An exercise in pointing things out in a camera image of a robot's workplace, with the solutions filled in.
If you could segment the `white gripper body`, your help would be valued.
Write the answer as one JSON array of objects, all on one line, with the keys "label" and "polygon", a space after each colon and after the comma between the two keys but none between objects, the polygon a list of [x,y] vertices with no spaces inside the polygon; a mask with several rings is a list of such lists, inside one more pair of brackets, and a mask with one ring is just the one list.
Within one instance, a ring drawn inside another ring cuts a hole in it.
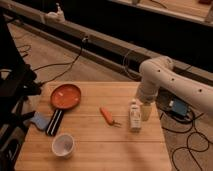
[{"label": "white gripper body", "polygon": [[142,103],[152,103],[158,95],[158,87],[152,83],[140,83],[137,88],[136,97]]}]

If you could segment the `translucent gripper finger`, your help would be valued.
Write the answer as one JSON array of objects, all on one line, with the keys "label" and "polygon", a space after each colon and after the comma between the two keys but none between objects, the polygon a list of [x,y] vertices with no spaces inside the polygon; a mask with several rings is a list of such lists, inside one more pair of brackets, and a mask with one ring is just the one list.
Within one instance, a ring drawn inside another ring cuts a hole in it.
[{"label": "translucent gripper finger", "polygon": [[141,110],[142,110],[142,120],[147,121],[150,117],[151,110],[152,110],[151,104],[150,103],[143,103]]}]

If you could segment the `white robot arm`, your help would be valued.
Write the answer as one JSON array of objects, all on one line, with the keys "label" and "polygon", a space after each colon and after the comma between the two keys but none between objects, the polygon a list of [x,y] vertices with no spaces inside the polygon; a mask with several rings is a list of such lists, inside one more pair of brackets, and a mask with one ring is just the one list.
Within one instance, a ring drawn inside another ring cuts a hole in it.
[{"label": "white robot arm", "polygon": [[168,56],[143,61],[139,67],[141,82],[136,97],[142,103],[153,103],[162,87],[213,117],[213,86],[176,74],[173,67],[173,60]]}]

